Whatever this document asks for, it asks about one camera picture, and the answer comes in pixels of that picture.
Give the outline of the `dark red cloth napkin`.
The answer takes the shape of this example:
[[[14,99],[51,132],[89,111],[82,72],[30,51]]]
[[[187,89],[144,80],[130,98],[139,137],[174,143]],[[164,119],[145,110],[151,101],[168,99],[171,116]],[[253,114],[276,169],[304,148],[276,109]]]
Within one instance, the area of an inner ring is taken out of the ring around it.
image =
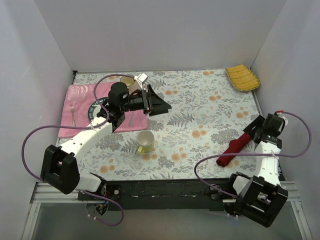
[[[233,139],[229,142],[228,149],[223,153],[223,156],[220,156],[216,163],[220,167],[226,167],[235,156],[226,154],[235,154],[239,153],[249,142],[251,141],[251,137],[248,133],[243,133],[238,139]]]

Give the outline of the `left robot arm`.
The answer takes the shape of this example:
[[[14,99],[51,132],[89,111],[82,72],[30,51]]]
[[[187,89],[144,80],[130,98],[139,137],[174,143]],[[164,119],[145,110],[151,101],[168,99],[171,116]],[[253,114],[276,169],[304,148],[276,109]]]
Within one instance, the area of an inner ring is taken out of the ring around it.
[[[46,148],[40,178],[65,195],[74,190],[88,191],[95,200],[103,199],[107,193],[104,180],[93,173],[80,173],[77,161],[112,134],[125,120],[126,112],[141,110],[145,115],[156,116],[171,108],[150,85],[129,93],[125,83],[112,84],[103,107],[84,130],[60,146]]]

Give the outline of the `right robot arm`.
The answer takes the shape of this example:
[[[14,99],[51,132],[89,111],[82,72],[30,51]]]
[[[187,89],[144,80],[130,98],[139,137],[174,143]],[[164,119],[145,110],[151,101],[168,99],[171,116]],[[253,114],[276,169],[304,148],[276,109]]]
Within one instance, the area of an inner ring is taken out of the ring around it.
[[[255,174],[249,177],[233,173],[227,183],[227,195],[234,200],[224,200],[224,210],[232,215],[242,215],[268,228],[278,216],[288,199],[288,191],[281,187],[278,175],[278,158],[282,141],[278,138],[285,127],[285,120],[277,113],[267,117],[259,115],[244,130],[243,134],[229,143],[224,156],[216,163],[225,167],[246,144],[256,144]]]

